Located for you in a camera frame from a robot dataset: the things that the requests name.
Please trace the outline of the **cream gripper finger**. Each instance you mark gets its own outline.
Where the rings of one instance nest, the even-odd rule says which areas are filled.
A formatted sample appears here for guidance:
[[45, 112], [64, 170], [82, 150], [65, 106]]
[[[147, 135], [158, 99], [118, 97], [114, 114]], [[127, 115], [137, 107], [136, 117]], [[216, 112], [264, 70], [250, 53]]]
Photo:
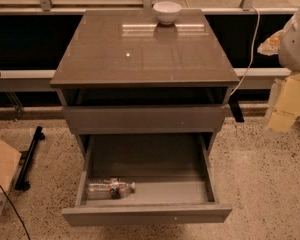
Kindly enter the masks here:
[[267, 38], [263, 43], [257, 48], [257, 52], [261, 55], [273, 56], [277, 55], [279, 52], [280, 38], [282, 31], [279, 30]]
[[300, 117], [300, 73], [284, 80], [276, 79], [271, 86], [268, 109], [262, 134], [276, 139], [287, 133]]

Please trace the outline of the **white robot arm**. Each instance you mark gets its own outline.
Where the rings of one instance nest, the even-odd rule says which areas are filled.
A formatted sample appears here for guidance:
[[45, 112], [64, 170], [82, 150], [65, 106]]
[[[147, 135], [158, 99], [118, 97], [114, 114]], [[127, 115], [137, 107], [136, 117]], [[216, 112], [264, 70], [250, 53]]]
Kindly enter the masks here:
[[257, 51], [268, 56], [277, 54], [280, 65], [291, 71], [284, 80], [274, 80], [264, 117], [263, 135], [277, 138], [300, 117], [300, 7]]

